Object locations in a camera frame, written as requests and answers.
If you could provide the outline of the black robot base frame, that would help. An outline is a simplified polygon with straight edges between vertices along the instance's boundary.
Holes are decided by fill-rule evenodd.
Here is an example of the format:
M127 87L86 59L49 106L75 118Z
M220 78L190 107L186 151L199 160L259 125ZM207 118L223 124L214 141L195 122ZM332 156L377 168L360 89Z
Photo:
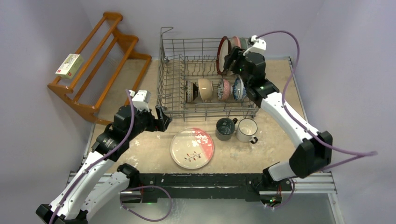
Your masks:
M290 180L264 180L261 173L141 173L129 164L117 171L127 177L127 188L141 196L143 203L158 199L244 199L276 205L282 202L282 193L292 190Z

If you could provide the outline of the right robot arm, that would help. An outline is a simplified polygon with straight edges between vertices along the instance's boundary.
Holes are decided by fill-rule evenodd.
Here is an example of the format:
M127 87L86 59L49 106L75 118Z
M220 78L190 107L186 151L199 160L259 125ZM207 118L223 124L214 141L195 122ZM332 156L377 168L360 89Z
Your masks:
M331 134L328 131L320 132L293 108L288 108L284 95L265 77L266 62L263 55L235 46L225 56L223 67L239 75L249 100L266 111L296 147L287 161L263 170L262 183L266 189L275 189L284 179L305 178L330 164Z

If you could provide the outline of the red rimmed cream plate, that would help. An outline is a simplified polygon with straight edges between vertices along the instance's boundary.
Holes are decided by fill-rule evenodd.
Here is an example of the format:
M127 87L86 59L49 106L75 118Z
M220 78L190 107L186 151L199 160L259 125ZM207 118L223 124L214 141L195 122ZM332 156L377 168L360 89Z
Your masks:
M224 71L224 63L225 57L231 51L231 43L227 36L223 36L220 40L218 50L217 50L217 59L216 59L216 68L217 74L222 75Z

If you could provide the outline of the white ribbed mug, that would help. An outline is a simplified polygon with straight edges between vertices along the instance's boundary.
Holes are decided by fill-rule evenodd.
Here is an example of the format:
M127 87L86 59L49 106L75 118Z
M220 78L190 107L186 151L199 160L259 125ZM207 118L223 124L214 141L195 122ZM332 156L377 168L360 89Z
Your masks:
M238 123L236 137L240 142L256 144L258 142L257 131L258 126L253 119L242 119Z

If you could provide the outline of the blue white pattern bowl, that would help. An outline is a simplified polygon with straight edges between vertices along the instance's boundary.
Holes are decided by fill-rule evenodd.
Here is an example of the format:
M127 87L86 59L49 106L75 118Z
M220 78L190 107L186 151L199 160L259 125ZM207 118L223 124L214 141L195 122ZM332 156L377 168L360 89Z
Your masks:
M233 84L233 98L236 101L243 101L246 97L246 89L239 75L237 75Z

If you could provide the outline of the brown floral pattern bowl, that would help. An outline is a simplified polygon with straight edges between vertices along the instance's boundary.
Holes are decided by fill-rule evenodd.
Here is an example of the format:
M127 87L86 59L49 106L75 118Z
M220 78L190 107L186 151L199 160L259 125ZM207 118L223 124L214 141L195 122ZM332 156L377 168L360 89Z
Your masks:
M219 101L227 100L230 97L231 92L232 92L232 86L230 82L224 78L220 79L217 90L218 100Z

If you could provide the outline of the dark green mug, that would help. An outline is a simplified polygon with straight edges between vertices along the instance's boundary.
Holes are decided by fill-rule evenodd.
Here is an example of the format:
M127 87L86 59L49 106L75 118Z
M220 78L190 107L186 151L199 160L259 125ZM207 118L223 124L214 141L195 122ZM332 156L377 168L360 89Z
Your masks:
M216 123L215 134L220 141L230 140L235 132L238 119L221 118Z

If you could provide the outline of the teal floral plate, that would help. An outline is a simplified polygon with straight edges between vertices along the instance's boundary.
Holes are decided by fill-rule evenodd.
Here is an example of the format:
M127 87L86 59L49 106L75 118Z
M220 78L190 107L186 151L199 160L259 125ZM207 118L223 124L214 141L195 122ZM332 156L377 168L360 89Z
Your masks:
M248 48L247 40L245 38L240 38L240 45L243 50L246 50Z

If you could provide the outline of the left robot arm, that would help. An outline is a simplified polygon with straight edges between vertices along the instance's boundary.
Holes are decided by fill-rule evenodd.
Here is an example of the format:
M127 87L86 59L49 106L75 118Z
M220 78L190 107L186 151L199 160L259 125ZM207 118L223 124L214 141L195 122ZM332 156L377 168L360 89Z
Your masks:
M122 106L106 126L85 163L62 193L49 204L41 204L36 215L46 224L86 224L114 195L156 188L141 183L140 172L129 164L118 166L107 182L96 188L103 174L129 149L129 143L144 131L165 132L172 118L156 106L153 116L147 104Z

